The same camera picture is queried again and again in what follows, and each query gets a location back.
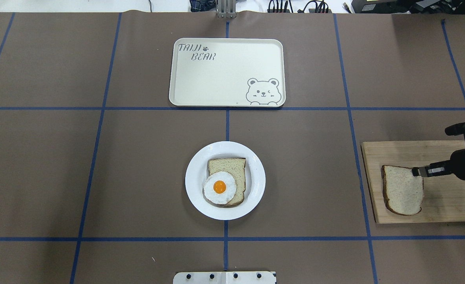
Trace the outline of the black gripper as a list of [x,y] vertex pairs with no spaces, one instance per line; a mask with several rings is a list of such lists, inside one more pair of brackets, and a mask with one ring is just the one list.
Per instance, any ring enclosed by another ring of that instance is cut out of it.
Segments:
[[411,173],[415,177],[448,176],[453,174],[460,180],[465,180],[465,149],[454,151],[449,160],[432,163],[430,166],[413,167]]

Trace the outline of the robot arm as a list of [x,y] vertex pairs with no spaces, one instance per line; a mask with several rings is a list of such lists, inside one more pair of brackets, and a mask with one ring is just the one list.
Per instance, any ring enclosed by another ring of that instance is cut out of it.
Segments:
[[465,180],[465,149],[454,151],[449,160],[414,167],[411,173],[415,177],[425,178],[454,175],[460,180]]

